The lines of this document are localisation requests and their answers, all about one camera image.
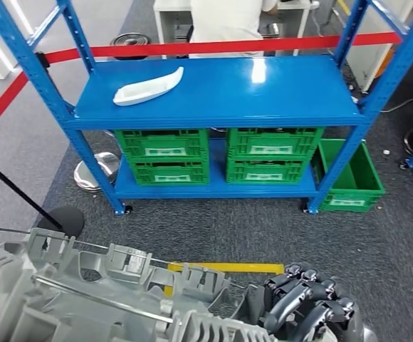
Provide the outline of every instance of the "stacked green crates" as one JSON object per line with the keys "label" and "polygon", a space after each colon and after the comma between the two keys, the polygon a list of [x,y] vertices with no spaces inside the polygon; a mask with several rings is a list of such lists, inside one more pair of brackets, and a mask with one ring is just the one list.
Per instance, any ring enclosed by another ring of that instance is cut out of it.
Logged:
{"label": "stacked green crates", "polygon": [[[343,139],[321,140],[312,163],[317,184],[327,173],[343,142]],[[319,209],[366,212],[385,193],[366,145],[362,142]]]}
{"label": "stacked green crates", "polygon": [[209,182],[207,130],[115,131],[138,185]]}
{"label": "stacked green crates", "polygon": [[324,128],[232,128],[227,131],[228,182],[296,184]]}

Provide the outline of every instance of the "person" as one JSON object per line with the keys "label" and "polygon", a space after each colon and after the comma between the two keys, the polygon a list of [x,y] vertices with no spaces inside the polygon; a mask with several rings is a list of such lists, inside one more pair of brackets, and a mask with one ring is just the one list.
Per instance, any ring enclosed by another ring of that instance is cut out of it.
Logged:
{"label": "person", "polygon": [[[279,0],[191,0],[190,43],[262,39],[260,12],[276,14]],[[263,56],[263,52],[190,54],[190,58]]]}

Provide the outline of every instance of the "yellow strip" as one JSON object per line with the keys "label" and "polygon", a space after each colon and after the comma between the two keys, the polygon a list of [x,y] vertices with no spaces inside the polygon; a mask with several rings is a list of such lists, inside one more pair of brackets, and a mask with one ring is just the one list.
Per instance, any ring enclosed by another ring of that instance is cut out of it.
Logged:
{"label": "yellow strip", "polygon": [[344,11],[344,13],[346,13],[346,16],[350,15],[350,9],[346,5],[344,0],[337,0],[337,3],[343,9],[343,11]]}
{"label": "yellow strip", "polygon": [[[241,263],[228,263],[228,262],[199,262],[190,263],[191,266],[202,266],[208,269],[214,269],[220,272],[237,272],[237,273],[284,273],[284,265],[282,264],[241,264]],[[182,264],[169,264],[168,267],[170,271],[181,271]],[[164,293],[166,296],[171,296],[172,288],[165,286]]]}

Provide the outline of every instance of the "blue metal shelf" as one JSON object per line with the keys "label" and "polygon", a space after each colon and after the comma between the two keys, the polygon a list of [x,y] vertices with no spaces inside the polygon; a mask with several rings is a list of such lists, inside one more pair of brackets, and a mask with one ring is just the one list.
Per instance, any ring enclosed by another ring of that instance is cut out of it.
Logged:
{"label": "blue metal shelf", "polygon": [[[354,104],[341,77],[354,36],[368,6],[395,29],[402,42],[374,91]],[[73,37],[89,79],[76,107],[64,101],[33,52],[61,14]],[[413,24],[408,30],[380,0],[356,0],[334,56],[273,58],[212,58],[97,62],[70,0],[57,6],[28,41],[0,0],[0,34],[100,184],[116,214],[124,214],[127,198],[309,197],[316,213],[343,168],[356,152],[413,62]],[[113,104],[115,92],[128,83],[147,80],[184,67],[174,89],[147,103],[129,107]],[[316,187],[308,168],[297,185],[232,185],[223,172],[224,147],[214,141],[211,184],[183,187],[138,187],[123,161],[113,188],[103,173],[82,130],[170,129],[208,127],[353,128],[328,171]]]}
{"label": "blue metal shelf", "polygon": [[137,185],[125,158],[121,161],[115,184],[116,196],[122,199],[162,198],[250,198],[250,197],[313,197],[316,194],[310,167],[296,185],[239,185],[225,181],[226,146],[224,140],[210,142],[210,184],[141,187]]}
{"label": "blue metal shelf", "polygon": [[[117,89],[184,67],[168,93],[119,107]],[[364,116],[331,56],[96,63],[71,128],[155,129],[357,125]]]}

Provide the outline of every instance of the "shelf upright post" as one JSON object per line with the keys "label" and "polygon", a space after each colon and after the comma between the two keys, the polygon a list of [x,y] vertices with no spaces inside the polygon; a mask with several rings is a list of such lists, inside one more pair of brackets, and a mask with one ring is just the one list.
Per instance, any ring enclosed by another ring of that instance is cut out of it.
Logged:
{"label": "shelf upright post", "polygon": [[344,31],[341,34],[341,38],[334,55],[335,62],[340,70],[346,63],[346,56],[347,56],[354,38],[358,33],[360,23],[364,18],[368,5],[367,0],[356,0],[354,2],[353,10],[350,12],[349,19],[347,19],[347,24],[344,27]]}
{"label": "shelf upright post", "polygon": [[353,128],[353,131],[343,144],[338,155],[319,184],[318,194],[311,198],[307,205],[309,212],[317,212],[319,206],[327,196],[344,166],[357,150],[362,139],[379,116],[380,111],[396,90],[398,85],[413,64],[413,25],[409,34],[397,50],[386,70],[376,84],[374,90],[367,97],[360,108],[361,114],[366,117],[364,123]]}
{"label": "shelf upright post", "polygon": [[94,71],[94,58],[91,52],[86,37],[85,36],[83,29],[79,23],[79,18],[75,12],[72,2],[70,0],[57,0],[58,6],[64,7],[63,15],[66,19],[69,31],[72,34],[72,37],[76,42],[77,49],[83,63],[86,67],[88,73]]}
{"label": "shelf upright post", "polygon": [[[70,5],[70,2],[66,0],[66,4]],[[72,15],[74,24],[77,25],[78,20],[75,13],[73,12],[72,6],[67,6],[66,15]],[[79,37],[76,42],[80,42],[84,39],[82,29],[79,26],[75,26],[78,29]],[[116,214],[124,214],[125,206],[119,199],[116,198],[115,189],[110,183],[107,176],[94,158],[94,154],[88,145],[83,134],[80,130],[72,130],[68,127],[67,122],[72,119],[72,108],[69,107],[60,96],[55,85],[51,81],[50,76],[46,73],[44,66],[33,52],[33,48],[27,45],[26,39],[21,34],[20,29],[14,22],[12,17],[7,10],[6,6],[0,0],[0,34],[9,49],[15,56],[20,66],[24,71],[29,80],[30,80],[34,88],[43,99],[43,101],[50,109],[51,114],[58,122],[58,124],[64,131],[64,133],[72,142],[76,149],[78,154],[88,166],[91,173],[96,179],[102,188],[104,194],[112,204]],[[85,57],[91,56],[89,47],[83,45],[85,49]],[[88,63],[91,62],[89,72],[94,70],[94,60],[91,58],[86,59]]]}

